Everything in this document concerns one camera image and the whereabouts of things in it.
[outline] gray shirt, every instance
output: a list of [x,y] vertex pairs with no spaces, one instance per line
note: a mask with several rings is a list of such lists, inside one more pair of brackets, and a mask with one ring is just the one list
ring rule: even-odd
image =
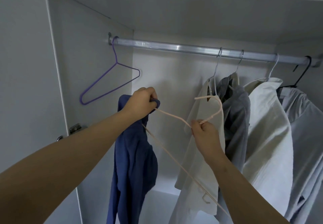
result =
[[304,224],[323,179],[323,113],[296,88],[278,90],[292,128],[293,185],[285,218]]
[[[225,155],[242,172],[248,140],[250,99],[242,86],[236,85],[231,89],[229,85],[233,86],[231,75],[222,79],[216,86],[224,113]],[[228,212],[221,192],[218,202]],[[231,218],[220,208],[215,217],[220,223],[232,223]]]

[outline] blue shirt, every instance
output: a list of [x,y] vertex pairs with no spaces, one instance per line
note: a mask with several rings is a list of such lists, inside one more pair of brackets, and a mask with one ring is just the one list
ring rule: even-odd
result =
[[[118,112],[130,97],[119,98]],[[154,101],[158,108],[159,100]],[[107,224],[115,224],[117,213],[120,224],[137,224],[145,195],[156,183],[157,158],[142,126],[147,122],[148,115],[130,125],[116,140]]]

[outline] metal rod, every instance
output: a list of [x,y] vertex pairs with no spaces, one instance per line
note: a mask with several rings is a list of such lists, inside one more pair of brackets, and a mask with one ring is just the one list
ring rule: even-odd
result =
[[[123,39],[123,38],[115,39],[114,45],[130,46],[130,47],[160,50],[160,51],[192,53],[192,54],[209,55],[209,56],[218,56],[220,52],[220,48],[163,43],[163,42],[154,42],[154,41],[143,41],[143,40],[131,40],[131,39]],[[230,50],[230,49],[222,48],[222,57],[241,59],[241,56],[242,56],[242,50]],[[243,59],[264,61],[264,62],[275,62],[276,54],[244,51]],[[279,62],[297,64],[297,65],[307,65],[308,58],[280,55]],[[321,63],[320,59],[312,59],[312,67],[319,67],[320,63]]]

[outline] closet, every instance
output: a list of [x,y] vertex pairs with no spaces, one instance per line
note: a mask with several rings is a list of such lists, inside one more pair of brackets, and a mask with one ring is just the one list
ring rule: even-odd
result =
[[[91,104],[81,105],[80,94],[115,62],[109,33],[123,39],[273,56],[310,55],[317,67],[309,68],[298,88],[323,110],[323,0],[1,0],[1,11],[0,79],[2,107],[7,109],[3,113],[1,109],[1,124],[6,126],[0,132],[3,141],[15,141],[11,146],[1,142],[1,171],[60,135],[67,136],[73,125],[90,126],[112,115],[119,96],[140,87],[153,86],[160,108],[187,118],[193,98],[214,74],[216,63],[219,81],[232,74],[240,60],[116,45],[118,61],[140,69],[140,78]],[[240,84],[267,77],[273,65],[242,60],[238,69]],[[300,65],[293,72],[294,67],[278,62],[272,77],[283,79],[283,85],[292,84],[306,66]],[[116,66],[83,100],[89,101],[137,75],[135,70]],[[21,135],[13,129],[17,121],[28,128]],[[184,133],[181,121],[153,113],[147,127],[179,162],[183,160],[190,136]],[[166,224],[180,192],[174,187],[179,167],[151,139],[149,142],[159,169],[139,223]],[[113,148],[47,223],[106,223],[112,174]],[[321,220],[318,205],[322,201],[321,190],[310,215],[311,223]],[[195,223],[217,221],[199,212]]]

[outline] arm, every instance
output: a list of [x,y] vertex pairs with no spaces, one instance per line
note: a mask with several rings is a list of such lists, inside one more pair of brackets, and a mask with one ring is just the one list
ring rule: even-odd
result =
[[211,167],[234,224],[289,222],[276,211],[228,160],[220,146],[216,128],[192,121],[196,146]]
[[3,223],[43,223],[91,172],[116,138],[155,107],[140,88],[120,112],[22,159],[0,174]]

